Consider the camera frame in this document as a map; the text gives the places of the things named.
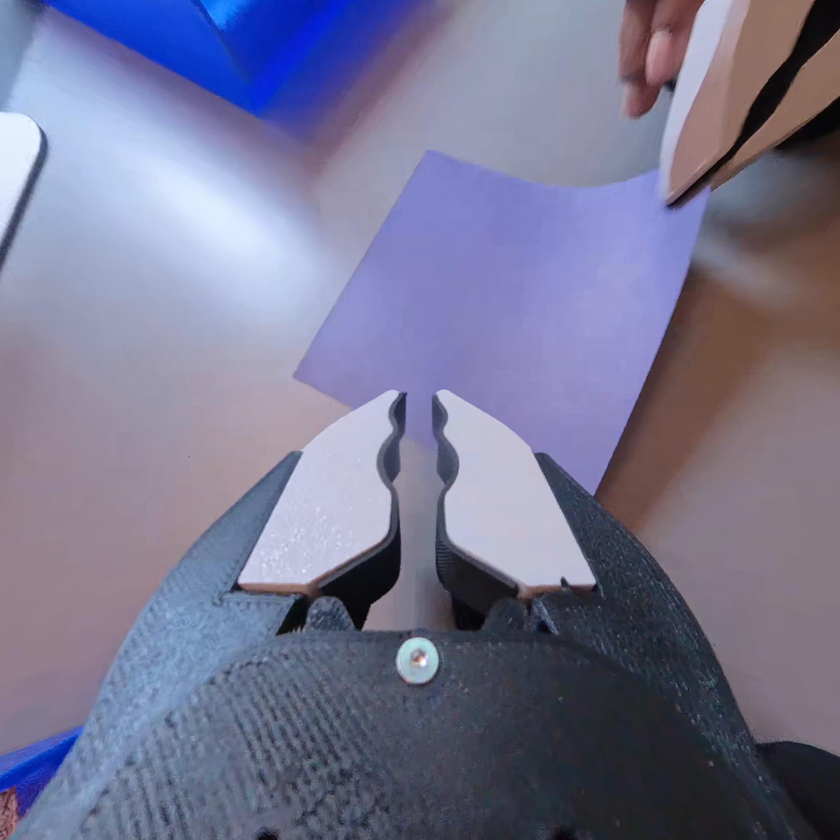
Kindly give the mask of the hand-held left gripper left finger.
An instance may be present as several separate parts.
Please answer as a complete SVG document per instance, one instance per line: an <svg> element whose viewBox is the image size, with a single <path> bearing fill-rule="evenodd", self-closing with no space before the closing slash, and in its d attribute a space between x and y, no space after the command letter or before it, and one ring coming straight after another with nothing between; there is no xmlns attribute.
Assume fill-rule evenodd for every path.
<svg viewBox="0 0 840 840"><path fill-rule="evenodd" d="M354 621L396 584L402 564L394 482L406 394L386 391L300 451L237 578L246 592L338 599Z"/></svg>

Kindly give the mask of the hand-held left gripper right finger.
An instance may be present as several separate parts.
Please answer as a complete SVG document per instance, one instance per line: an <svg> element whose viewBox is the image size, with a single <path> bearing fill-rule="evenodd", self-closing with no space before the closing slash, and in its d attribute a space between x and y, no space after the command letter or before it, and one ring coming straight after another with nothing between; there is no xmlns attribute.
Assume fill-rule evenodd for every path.
<svg viewBox="0 0 840 840"><path fill-rule="evenodd" d="M532 448L449 390L433 396L436 571L454 602L486 615L499 600L593 592L596 578Z"/></svg>

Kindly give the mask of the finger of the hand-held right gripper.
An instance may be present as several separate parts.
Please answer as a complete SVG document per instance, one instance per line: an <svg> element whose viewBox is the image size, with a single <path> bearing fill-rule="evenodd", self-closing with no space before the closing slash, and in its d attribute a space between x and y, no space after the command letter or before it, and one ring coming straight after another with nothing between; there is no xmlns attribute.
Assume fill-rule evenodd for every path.
<svg viewBox="0 0 840 840"><path fill-rule="evenodd" d="M791 140L834 105L838 96L839 34L835 34L797 72L771 115L746 140L737 140L734 150L695 178L686 196L706 187L716 189L731 180L762 154Z"/></svg>
<svg viewBox="0 0 840 840"><path fill-rule="evenodd" d="M665 203L689 199L690 183L771 115L797 72L835 34L835 1L704 2L676 79L661 146L659 191ZM837 129L835 101L788 142Z"/></svg>

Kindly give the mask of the purple crane patterned paper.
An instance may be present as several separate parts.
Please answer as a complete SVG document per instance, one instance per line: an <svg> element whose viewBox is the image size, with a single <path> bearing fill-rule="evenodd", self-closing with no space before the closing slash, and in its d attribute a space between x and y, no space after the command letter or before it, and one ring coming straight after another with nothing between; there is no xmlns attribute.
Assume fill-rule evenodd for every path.
<svg viewBox="0 0 840 840"><path fill-rule="evenodd" d="M531 183L428 151L295 378L356 408L407 393L434 444L447 389L595 494L686 281L709 192L668 208L651 171Z"/></svg>

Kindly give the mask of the blue plastic bin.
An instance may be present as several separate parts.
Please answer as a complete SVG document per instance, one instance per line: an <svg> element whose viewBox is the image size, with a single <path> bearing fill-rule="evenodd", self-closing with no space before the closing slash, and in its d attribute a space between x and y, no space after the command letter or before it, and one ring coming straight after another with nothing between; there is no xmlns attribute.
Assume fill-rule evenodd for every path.
<svg viewBox="0 0 840 840"><path fill-rule="evenodd" d="M306 118L347 88L417 1L48 1L256 116Z"/></svg>
<svg viewBox="0 0 840 840"><path fill-rule="evenodd" d="M18 818L27 814L55 777L81 733L82 727L74 728L1 757L1 792L15 793Z"/></svg>

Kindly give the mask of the person's right hand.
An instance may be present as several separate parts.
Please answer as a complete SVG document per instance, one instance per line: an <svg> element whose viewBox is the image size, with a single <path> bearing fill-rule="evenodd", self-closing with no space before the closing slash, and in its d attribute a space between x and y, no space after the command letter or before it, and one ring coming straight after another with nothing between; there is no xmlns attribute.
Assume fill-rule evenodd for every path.
<svg viewBox="0 0 840 840"><path fill-rule="evenodd" d="M626 1L618 36L623 110L639 119L683 64L701 1Z"/></svg>

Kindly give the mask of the white stand plate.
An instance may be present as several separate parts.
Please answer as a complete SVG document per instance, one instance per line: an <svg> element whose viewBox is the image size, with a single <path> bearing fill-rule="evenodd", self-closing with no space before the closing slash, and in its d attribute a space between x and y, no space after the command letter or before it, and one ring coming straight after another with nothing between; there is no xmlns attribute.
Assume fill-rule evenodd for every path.
<svg viewBox="0 0 840 840"><path fill-rule="evenodd" d="M29 116L1 113L1 267L7 262L48 154L45 132Z"/></svg>

